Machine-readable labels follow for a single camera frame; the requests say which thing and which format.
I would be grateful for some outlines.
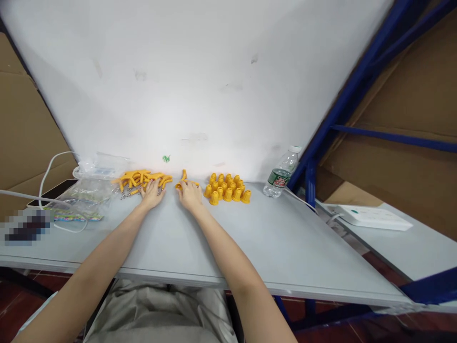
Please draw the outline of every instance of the plastic water bottle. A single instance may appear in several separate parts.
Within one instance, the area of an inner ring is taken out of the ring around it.
[[[281,160],[276,168],[271,171],[270,177],[265,183],[263,193],[266,196],[277,198],[281,195],[298,165],[298,153],[300,151],[301,147],[289,146],[289,150],[281,157]]]

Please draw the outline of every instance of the blue metal shelf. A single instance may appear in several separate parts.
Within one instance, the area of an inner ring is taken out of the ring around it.
[[[443,0],[418,21],[429,3],[429,0],[397,0],[394,2],[371,45],[353,70],[340,96],[305,150],[288,186],[297,193],[304,182],[306,201],[312,206],[315,206],[316,203],[317,163],[328,151],[339,132],[375,137],[440,151],[457,152],[457,144],[454,143],[345,126],[383,69],[406,47],[457,7],[456,0]],[[401,290],[414,302],[423,304],[439,304],[457,299],[457,268],[411,282],[401,287]],[[291,323],[287,317],[293,331],[378,315],[372,312],[369,306],[356,304],[315,314],[313,311],[314,303],[309,300],[307,302],[309,302],[307,306],[310,308],[311,316],[295,323]],[[282,302],[278,305],[282,311],[285,311],[281,304]]]

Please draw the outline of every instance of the phone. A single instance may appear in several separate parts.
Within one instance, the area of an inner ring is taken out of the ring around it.
[[[61,184],[55,186],[53,189],[51,189],[50,191],[44,193],[42,195],[43,198],[48,198],[48,199],[56,199],[59,195],[61,195],[62,193],[64,193],[68,188],[70,188],[71,186],[73,186],[78,180],[77,179],[68,179],[68,180],[65,180],[64,182],[62,182]],[[49,202],[47,201],[42,201],[41,202],[41,205],[44,207],[46,206],[47,204],[49,204]],[[32,202],[29,202],[27,204],[27,207],[39,207],[40,204],[38,203],[38,200],[34,200]]]

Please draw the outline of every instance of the white table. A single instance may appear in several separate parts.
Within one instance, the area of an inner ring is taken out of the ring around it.
[[[336,206],[319,201],[316,204],[329,215]],[[335,221],[412,281],[457,266],[457,242],[386,203],[380,208],[395,213],[413,226],[406,231],[394,231],[355,226],[342,218]]]
[[[200,228],[170,186],[146,217],[118,277],[227,288]],[[411,303],[307,206],[288,194],[267,198],[262,187],[247,184],[251,204],[204,203],[272,294],[380,306]],[[117,197],[106,218],[81,233],[51,227],[32,246],[1,246],[0,265],[74,272],[139,202],[140,196]]]

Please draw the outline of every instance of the cardboard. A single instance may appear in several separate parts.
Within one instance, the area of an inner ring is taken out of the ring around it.
[[[457,143],[457,10],[386,68],[348,125]],[[342,135],[320,162],[457,241],[457,154]]]
[[[38,195],[51,158],[70,149],[3,33],[0,51],[0,189]],[[72,154],[57,157],[44,191],[72,178],[76,165]],[[24,209],[30,201],[0,195],[0,219]]]
[[[329,204],[380,206],[383,201],[342,178],[318,167],[316,172],[316,198]]]

